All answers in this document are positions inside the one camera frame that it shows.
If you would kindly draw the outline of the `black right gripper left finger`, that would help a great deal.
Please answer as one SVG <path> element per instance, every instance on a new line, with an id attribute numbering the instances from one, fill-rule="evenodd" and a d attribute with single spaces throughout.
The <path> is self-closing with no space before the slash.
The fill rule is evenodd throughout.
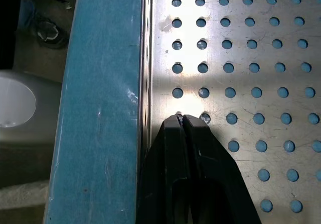
<path id="1" fill-rule="evenodd" d="M 165 119 L 147 152 L 137 184 L 136 224 L 187 224 L 188 165 L 177 115 Z"/>

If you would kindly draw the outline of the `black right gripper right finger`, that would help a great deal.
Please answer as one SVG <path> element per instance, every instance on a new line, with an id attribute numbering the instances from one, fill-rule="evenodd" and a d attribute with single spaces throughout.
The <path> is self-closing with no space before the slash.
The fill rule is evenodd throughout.
<path id="1" fill-rule="evenodd" d="M 235 160 L 204 120 L 183 117 L 192 179 L 193 224 L 261 224 Z"/>

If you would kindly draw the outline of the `perforated metal tray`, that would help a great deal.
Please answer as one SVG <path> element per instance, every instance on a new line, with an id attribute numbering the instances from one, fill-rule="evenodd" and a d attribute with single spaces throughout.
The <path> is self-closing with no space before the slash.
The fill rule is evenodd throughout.
<path id="1" fill-rule="evenodd" d="M 262 224 L 321 224 L 321 0 L 142 0 L 139 126 L 202 118 Z"/>

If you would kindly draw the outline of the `blue table cover sheet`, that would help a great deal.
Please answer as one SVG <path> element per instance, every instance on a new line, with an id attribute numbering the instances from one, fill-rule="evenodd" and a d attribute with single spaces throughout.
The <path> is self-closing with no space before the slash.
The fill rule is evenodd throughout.
<path id="1" fill-rule="evenodd" d="M 134 224 L 141 0 L 77 0 L 44 224 Z"/>

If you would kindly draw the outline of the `grey rounded robot leg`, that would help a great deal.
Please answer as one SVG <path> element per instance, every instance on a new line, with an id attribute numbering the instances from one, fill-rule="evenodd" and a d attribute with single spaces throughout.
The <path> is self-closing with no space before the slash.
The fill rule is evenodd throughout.
<path id="1" fill-rule="evenodd" d="M 52 145 L 62 84 L 0 70 L 0 146 Z"/>

